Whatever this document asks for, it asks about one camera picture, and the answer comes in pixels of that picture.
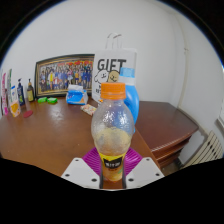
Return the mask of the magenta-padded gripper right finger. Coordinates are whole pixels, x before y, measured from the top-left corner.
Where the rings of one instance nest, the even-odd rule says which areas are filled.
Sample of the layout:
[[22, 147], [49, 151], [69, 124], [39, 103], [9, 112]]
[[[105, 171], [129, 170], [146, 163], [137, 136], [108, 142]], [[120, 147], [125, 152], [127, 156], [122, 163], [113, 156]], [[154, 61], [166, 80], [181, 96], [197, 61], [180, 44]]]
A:
[[151, 157], [142, 157], [130, 148], [124, 157], [122, 186], [140, 188], [163, 178], [164, 175]]

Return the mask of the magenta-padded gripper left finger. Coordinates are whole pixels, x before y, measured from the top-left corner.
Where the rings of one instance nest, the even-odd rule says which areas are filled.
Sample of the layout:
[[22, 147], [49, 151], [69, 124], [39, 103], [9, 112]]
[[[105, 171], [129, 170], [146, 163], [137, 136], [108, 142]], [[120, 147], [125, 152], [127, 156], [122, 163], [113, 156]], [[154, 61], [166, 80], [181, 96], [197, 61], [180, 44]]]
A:
[[96, 148], [82, 158], [75, 157], [62, 174], [62, 178], [84, 188], [99, 189], [101, 161]]

